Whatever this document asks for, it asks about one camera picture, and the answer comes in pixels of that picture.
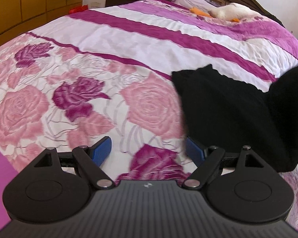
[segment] stuffed animal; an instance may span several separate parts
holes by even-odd
[[[259,12],[253,11],[245,5],[231,3],[225,6],[212,8],[209,11],[214,18],[227,21],[236,21],[245,17],[261,16]]]

